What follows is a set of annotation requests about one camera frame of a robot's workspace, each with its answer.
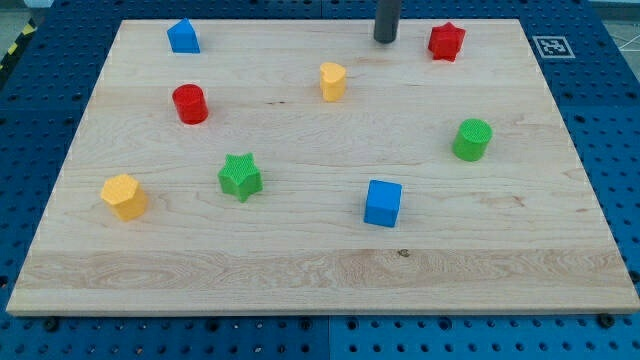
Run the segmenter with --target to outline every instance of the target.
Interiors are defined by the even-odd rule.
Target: blue pentagonal prism
[[[196,31],[191,26],[189,19],[184,18],[167,30],[171,49],[174,53],[199,54],[198,38]]]
[[[396,226],[401,195],[402,185],[371,180],[364,210],[364,222],[387,227]]]

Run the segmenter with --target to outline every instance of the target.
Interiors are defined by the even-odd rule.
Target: cylinder
[[[373,38],[377,42],[388,44],[396,39],[402,0],[378,0]]]
[[[172,97],[178,116],[183,123],[195,125],[209,116],[204,93],[198,85],[182,85],[173,91]]]
[[[460,124],[453,141],[453,153],[465,161],[480,160],[492,135],[491,126],[483,120],[467,119]]]

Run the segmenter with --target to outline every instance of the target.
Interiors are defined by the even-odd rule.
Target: green star-shaped block
[[[240,202],[247,201],[249,195],[262,190],[260,170],[253,163],[253,154],[227,154],[224,167],[218,173],[218,180],[225,194],[235,195]]]

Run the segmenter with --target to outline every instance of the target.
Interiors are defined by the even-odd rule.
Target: black and white square marker
[[[571,46],[564,36],[534,36],[538,53],[543,59],[575,59]]]

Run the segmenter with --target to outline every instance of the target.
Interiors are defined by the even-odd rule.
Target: yellow hexagonal block
[[[347,69],[336,63],[320,65],[320,88],[325,101],[338,101],[347,89]]]
[[[122,174],[107,179],[100,194],[111,212],[122,221],[142,215],[147,208],[147,195],[133,177]]]

